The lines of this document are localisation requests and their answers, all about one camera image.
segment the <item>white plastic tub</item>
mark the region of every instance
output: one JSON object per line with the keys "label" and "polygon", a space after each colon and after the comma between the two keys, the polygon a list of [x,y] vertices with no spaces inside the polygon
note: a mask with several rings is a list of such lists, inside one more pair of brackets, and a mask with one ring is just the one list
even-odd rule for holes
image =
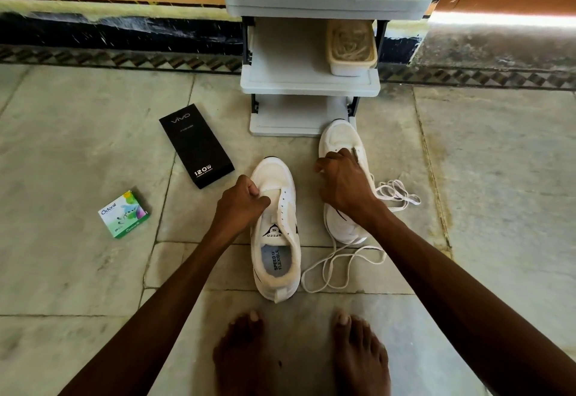
{"label": "white plastic tub", "polygon": [[371,21],[329,20],[326,57],[335,76],[358,77],[378,62]]}

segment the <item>white sneaker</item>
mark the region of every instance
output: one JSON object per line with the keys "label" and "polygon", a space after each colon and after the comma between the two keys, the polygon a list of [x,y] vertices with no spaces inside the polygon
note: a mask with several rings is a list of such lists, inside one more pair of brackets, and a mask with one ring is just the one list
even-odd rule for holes
{"label": "white sneaker", "polygon": [[278,303],[291,297],[300,281],[296,188],[290,170],[276,157],[263,159],[251,179],[271,201],[250,231],[254,281],[262,296]]}
{"label": "white sneaker", "polygon": [[[368,158],[366,157],[364,144],[362,144],[362,139],[360,139],[358,132],[349,122],[334,120],[322,133],[318,154],[323,158],[328,152],[338,152],[344,148],[356,156],[358,165],[364,171],[368,183],[378,199],[402,202],[401,206],[389,207],[392,212],[405,209],[408,203],[421,203],[420,198],[415,194],[409,194],[402,182],[397,179],[380,182],[380,185],[376,188],[374,176],[368,169]],[[328,204],[324,205],[324,222],[330,235],[336,241],[344,244],[359,244],[369,236],[368,232],[352,221],[350,217]]]}

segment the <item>hand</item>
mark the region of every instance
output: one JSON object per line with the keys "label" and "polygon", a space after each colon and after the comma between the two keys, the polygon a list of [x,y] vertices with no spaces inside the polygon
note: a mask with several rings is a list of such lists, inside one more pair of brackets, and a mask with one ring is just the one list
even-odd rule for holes
{"label": "hand", "polygon": [[380,202],[364,171],[358,165],[356,158],[348,149],[338,153],[328,152],[326,158],[319,158],[314,164],[314,171],[320,172],[324,178],[324,187],[320,189],[320,197],[324,203],[346,214],[357,224],[362,223],[368,214],[385,204]]}
{"label": "hand", "polygon": [[222,194],[206,236],[216,239],[225,247],[232,244],[244,229],[256,222],[270,204],[270,198],[259,195],[260,190],[254,182],[242,174],[236,185]]}

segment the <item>person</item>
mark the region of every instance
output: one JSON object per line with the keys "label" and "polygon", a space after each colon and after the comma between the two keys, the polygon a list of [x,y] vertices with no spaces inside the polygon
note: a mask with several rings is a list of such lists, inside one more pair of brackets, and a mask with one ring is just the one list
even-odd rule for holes
{"label": "person", "polygon": [[[320,197],[382,245],[438,327],[494,395],[574,395],[576,363],[451,259],[410,231],[373,194],[346,149],[320,158]],[[247,176],[218,202],[196,250],[61,391],[61,395],[147,394],[210,271],[269,205]],[[266,325],[250,310],[228,327],[213,359],[217,393],[268,395]],[[385,347],[368,323],[343,310],[332,324],[336,388],[342,395],[390,395]]]}

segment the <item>foot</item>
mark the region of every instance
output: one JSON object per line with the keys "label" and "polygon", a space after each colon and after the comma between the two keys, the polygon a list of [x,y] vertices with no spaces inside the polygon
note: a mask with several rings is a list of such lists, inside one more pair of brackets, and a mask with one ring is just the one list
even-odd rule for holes
{"label": "foot", "polygon": [[264,396],[270,392],[270,361],[264,321],[256,311],[239,315],[212,354],[219,396]]}
{"label": "foot", "polygon": [[357,316],[336,312],[334,336],[334,375],[339,395],[390,396],[388,353],[370,329]]}

